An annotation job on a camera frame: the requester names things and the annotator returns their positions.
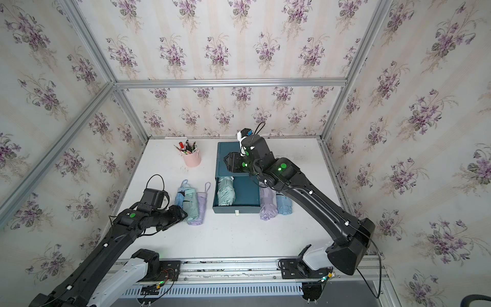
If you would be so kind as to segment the green umbrella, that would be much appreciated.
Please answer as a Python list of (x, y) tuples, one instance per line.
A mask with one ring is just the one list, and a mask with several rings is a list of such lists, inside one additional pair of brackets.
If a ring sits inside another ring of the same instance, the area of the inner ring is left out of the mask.
[(198, 195), (194, 188), (186, 188), (184, 190), (183, 210), (187, 214), (187, 222), (194, 221), (198, 218)]
[(218, 206), (231, 206), (235, 201), (233, 177), (220, 177), (218, 180), (217, 199)]

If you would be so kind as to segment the teal drawer cabinet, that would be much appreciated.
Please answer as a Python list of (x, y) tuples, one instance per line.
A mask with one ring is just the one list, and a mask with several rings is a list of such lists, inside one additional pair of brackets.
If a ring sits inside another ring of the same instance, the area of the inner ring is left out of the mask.
[[(214, 195), (213, 211), (216, 214), (258, 214), (260, 212), (260, 190), (256, 179), (251, 179), (247, 173), (234, 174), (227, 170), (224, 162), (230, 152), (239, 151), (239, 142), (219, 142), (216, 156), (216, 192)], [(232, 184), (235, 200), (231, 205), (219, 204), (219, 180), (222, 177), (233, 177)]]

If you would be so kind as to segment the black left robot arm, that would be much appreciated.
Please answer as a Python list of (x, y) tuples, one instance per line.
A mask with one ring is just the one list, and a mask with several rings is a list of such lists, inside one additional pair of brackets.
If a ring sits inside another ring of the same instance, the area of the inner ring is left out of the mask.
[(121, 254), (147, 229), (163, 232), (187, 219), (183, 208), (163, 202), (170, 200), (164, 190), (146, 188), (139, 202), (120, 212), (108, 233), (83, 263), (50, 294), (38, 294), (31, 306), (111, 306), (129, 287), (160, 275), (159, 254), (140, 249), (115, 275), (107, 273)]

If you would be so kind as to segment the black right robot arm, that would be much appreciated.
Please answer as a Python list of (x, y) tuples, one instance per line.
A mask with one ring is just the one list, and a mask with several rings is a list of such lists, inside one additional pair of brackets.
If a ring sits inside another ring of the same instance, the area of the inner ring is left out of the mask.
[(275, 157), (266, 140), (251, 129), (237, 134), (239, 152), (230, 152), (224, 162), (229, 172), (252, 176), (261, 188), (279, 192), (300, 205), (329, 234), (331, 243), (322, 249), (307, 246), (297, 258), (297, 270), (309, 272), (332, 267), (344, 275), (359, 272), (359, 264), (375, 243), (375, 224), (359, 219), (336, 205), (315, 187), (296, 164)]

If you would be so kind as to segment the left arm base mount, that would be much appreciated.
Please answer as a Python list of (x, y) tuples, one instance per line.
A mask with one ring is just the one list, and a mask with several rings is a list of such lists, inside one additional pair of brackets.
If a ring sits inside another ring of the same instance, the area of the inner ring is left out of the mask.
[(130, 259), (142, 260), (146, 267), (138, 282), (163, 281), (166, 278), (171, 281), (178, 280), (182, 264), (179, 260), (161, 260), (156, 251), (149, 249), (139, 249)]

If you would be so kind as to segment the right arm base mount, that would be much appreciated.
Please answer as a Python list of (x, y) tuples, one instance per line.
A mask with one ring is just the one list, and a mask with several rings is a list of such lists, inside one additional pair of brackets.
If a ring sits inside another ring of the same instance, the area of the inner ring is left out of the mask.
[(326, 246), (308, 244), (294, 258), (281, 258), (277, 262), (283, 280), (316, 279), (327, 281), (334, 276), (334, 267), (327, 259)]

